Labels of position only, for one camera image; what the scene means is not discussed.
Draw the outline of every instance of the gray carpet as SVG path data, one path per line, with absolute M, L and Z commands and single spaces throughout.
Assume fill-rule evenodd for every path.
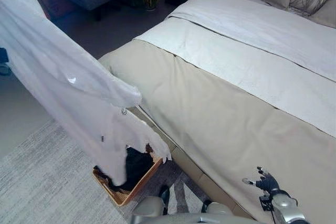
M 137 202 L 171 187 L 169 213 L 198 212 L 207 196 L 174 162 L 161 165 L 126 206 L 115 207 L 93 178 L 92 160 L 54 120 L 0 162 L 0 223 L 129 222 Z
M 54 23 L 87 52 L 99 59 L 134 37 L 157 25 L 171 13 L 176 6 L 160 0 L 155 11 L 147 12 L 121 4 L 121 10 L 106 5 L 102 20 L 97 22 L 91 13 L 78 10 Z

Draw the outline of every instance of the white duvet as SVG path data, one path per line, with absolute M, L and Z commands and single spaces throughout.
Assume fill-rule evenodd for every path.
M 249 0 L 189 0 L 137 39 L 336 136 L 336 29 Z

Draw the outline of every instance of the white cloth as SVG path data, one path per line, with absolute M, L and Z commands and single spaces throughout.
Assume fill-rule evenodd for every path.
M 138 89 L 107 72 L 37 6 L 36 0 L 0 0 L 0 46 L 23 85 L 114 184 L 125 182 L 126 145 L 144 152 L 150 143 L 157 156 L 170 159 L 159 135 L 119 108 L 138 105 Z
M 239 1 L 237 5 L 244 9 L 242 0 L 237 1 Z M 196 20 L 195 22 L 204 24 L 204 21 L 209 22 L 211 18 L 215 23 L 225 25 L 226 16 L 234 19 L 239 15 L 243 15 L 238 12 L 230 13 L 230 6 L 225 5 L 223 8 L 227 14 L 217 14 L 215 16 L 211 10 L 212 7 L 213 9 L 217 8 L 219 0 L 212 0 L 212 7 L 209 7 L 210 2 L 211 0 L 202 2 L 205 5 L 204 11 L 199 10 L 199 6 L 191 6 L 192 3 L 188 3 L 188 7 L 191 6 L 193 11 L 188 13 L 188 15 L 184 13 L 185 19 Z M 273 7 L 256 5 L 256 8 L 270 8 L 274 12 L 289 15 L 288 18 L 303 19 L 307 26 L 312 25 L 317 28 L 316 30 L 319 27 L 323 27 Z M 179 12 L 181 9 L 176 9 L 170 16 L 181 16 L 182 12 Z M 207 12 L 209 17 L 205 15 L 203 19 L 198 12 L 203 15 Z M 137 39 L 147 41 L 178 55 L 185 61 L 242 88 L 332 136 L 336 136 L 336 83 L 334 81 L 302 68 L 283 57 L 241 43 L 239 42 L 239 34 L 237 34 L 235 40 L 232 40 L 185 19 L 171 17 L 137 37 Z M 254 17 L 254 19 L 249 21 L 252 24 L 257 24 L 259 20 L 260 18 Z M 245 29 L 240 27 L 239 24 L 232 22 L 231 26 L 236 26 L 237 30 Z M 262 43 L 262 35 L 259 37 L 260 43 Z M 294 37 L 294 35 L 288 34 L 287 36 L 289 36 L 289 40 Z M 277 43 L 279 48 L 286 48 L 282 41 L 279 40 Z M 296 45 L 296 51 L 304 51 L 306 46 L 304 43 L 298 44 Z M 326 51 L 332 51 L 332 47 L 333 45 L 329 46 Z M 321 54 L 310 56 L 316 58 L 321 57 Z

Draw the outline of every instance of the white bedsheet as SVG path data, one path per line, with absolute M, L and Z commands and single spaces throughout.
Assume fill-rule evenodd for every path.
M 220 1 L 223 1 L 225 7 L 218 6 Z M 325 40 L 328 43 L 324 49 L 323 42 L 321 42 L 322 39 L 315 38 L 319 41 L 314 46 L 313 39 L 309 38 L 310 34 L 305 36 L 305 33 L 302 33 L 300 35 L 307 37 L 310 40 L 310 45 L 308 45 L 308 42 L 299 41 L 300 38 L 296 37 L 298 44 L 295 45 L 293 50 L 290 50 L 289 45 L 283 45 L 290 44 L 291 41 L 289 40 L 295 40 L 295 36 L 288 34 L 285 30 L 284 32 L 289 36 L 289 39 L 287 39 L 281 35 L 281 29 L 278 31 L 279 40 L 273 41 L 273 46 L 275 44 L 278 45 L 279 49 L 275 48 L 275 50 L 282 50 L 282 53 L 288 54 L 288 56 L 285 56 L 290 58 L 295 55 L 293 54 L 294 51 L 296 55 L 302 53 L 303 55 L 299 57 L 300 59 L 303 61 L 307 59 L 313 65 L 317 62 L 316 64 L 320 67 L 313 66 L 314 70 L 324 69 L 329 76 L 333 76 L 336 69 L 334 62 L 335 45 L 332 43 L 334 40 L 332 36 L 336 35 L 336 30 L 319 26 L 304 18 L 272 7 L 262 6 L 247 0 L 235 1 L 239 1 L 239 4 L 231 13 L 225 0 L 189 1 L 185 8 L 181 6 L 170 15 L 183 18 L 169 18 L 137 37 L 137 39 L 147 41 L 178 55 L 195 66 L 229 81 L 269 104 L 316 126 L 332 136 L 336 136 L 335 82 L 302 68 L 283 57 L 251 47 L 247 43 L 239 42 L 241 40 L 240 35 L 243 40 L 249 39 L 245 33 L 250 34 L 250 31 L 244 25 L 249 26 L 249 23 L 258 24 L 257 20 L 261 20 L 260 18 L 247 15 L 247 17 L 244 16 L 245 19 L 239 24 L 234 24 L 234 22 L 241 20 L 237 16 L 241 15 L 242 12 L 247 12 L 246 5 L 252 9 L 254 7 L 253 10 L 256 13 L 259 12 L 261 7 L 271 9 L 272 11 L 266 10 L 270 12 L 268 13 L 269 15 L 281 12 L 280 16 L 286 15 L 289 23 L 294 26 L 296 26 L 294 23 L 303 22 L 304 25 L 309 26 L 305 32 L 309 33 L 309 31 L 314 30 L 315 35 L 325 32 L 327 34 Z M 227 32 L 225 22 L 228 22 L 228 29 L 231 29 L 233 33 L 230 37 L 235 36 L 236 40 L 204 29 L 189 22 L 187 19 L 196 20 L 196 22 L 206 27 L 210 26 L 211 30 L 221 29 L 221 33 Z M 267 23 L 260 22 L 260 25 L 266 26 Z M 262 26 L 255 26 L 261 33 L 259 36 L 261 38 L 267 37 L 272 43 L 267 29 L 263 30 Z M 260 40 L 260 37 L 254 38 L 255 43 L 259 43 Z

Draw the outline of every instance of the bed frame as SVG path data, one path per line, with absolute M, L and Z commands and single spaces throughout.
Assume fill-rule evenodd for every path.
M 199 188 L 214 202 L 225 204 L 235 216 L 254 219 L 243 207 L 234 201 L 221 189 L 205 172 L 203 172 L 191 158 L 169 138 L 156 123 L 140 108 L 128 108 L 140 120 L 145 121 L 161 139 L 166 142 L 172 154 L 173 161 L 191 178 Z

